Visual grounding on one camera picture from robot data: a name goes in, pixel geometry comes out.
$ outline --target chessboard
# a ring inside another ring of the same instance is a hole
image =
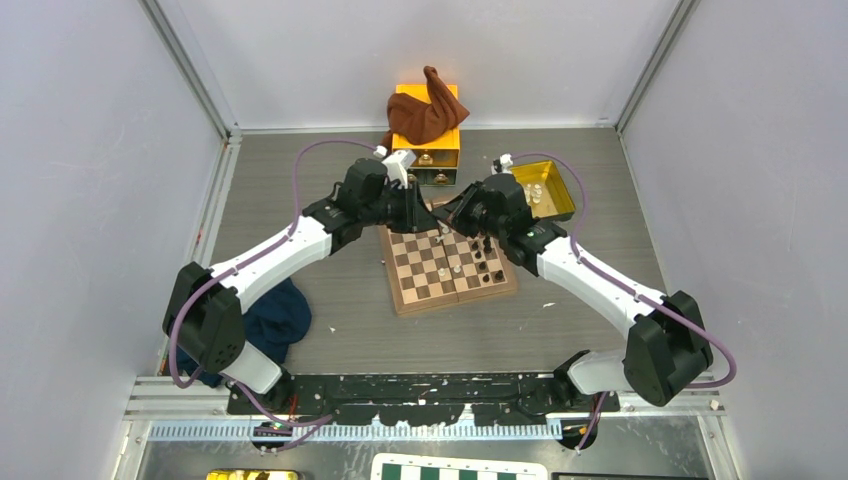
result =
[[[398,315],[518,290],[512,264],[494,239],[466,238],[445,225],[404,234],[380,227],[379,236]]]

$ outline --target white wall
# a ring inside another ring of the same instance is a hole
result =
[[[743,478],[844,478],[848,3],[701,2],[625,132],[669,286],[739,360]]]
[[[105,478],[220,148],[137,2],[0,15],[0,477]]]
[[[250,129],[385,125],[427,64],[459,84],[468,126],[612,125],[677,1],[177,3]]]

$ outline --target robotic arm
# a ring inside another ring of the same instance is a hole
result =
[[[561,397],[601,391],[634,390],[662,406],[712,363],[709,344],[644,302],[627,296],[581,262],[591,261],[644,297],[703,327],[697,303],[683,292],[665,297],[625,277],[577,246],[556,224],[533,218],[524,191],[510,173],[495,173],[469,186],[451,202],[427,210],[418,185],[408,182],[409,151],[383,162],[359,159],[330,196],[305,208],[291,238],[212,287],[185,317],[178,344],[209,373],[222,373],[262,394],[267,403],[287,398],[288,375],[245,340],[242,314],[270,288],[299,269],[333,255],[358,239],[362,229],[386,225],[396,233],[438,228],[440,220],[457,232],[498,240],[507,258],[530,273],[571,291],[604,316],[627,340],[623,350],[580,352],[554,370],[564,385]],[[204,269],[185,266],[177,277],[163,329],[170,335],[175,316],[189,296],[279,242],[290,227],[234,259]]]

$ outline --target blue cloth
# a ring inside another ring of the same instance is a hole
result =
[[[277,363],[286,360],[289,345],[300,341],[312,324],[312,311],[306,297],[290,278],[262,295],[244,314],[244,335],[248,342]],[[180,371],[194,372],[197,362],[181,348],[177,350]],[[198,380],[216,387],[221,376],[203,372]]]

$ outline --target brown cloth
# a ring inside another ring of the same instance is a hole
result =
[[[399,133],[411,143],[421,145],[456,128],[468,116],[468,110],[453,96],[435,68],[424,67],[424,77],[427,78],[430,103],[406,93],[394,93],[389,97],[389,131],[380,142],[389,150],[392,148],[393,133]]]

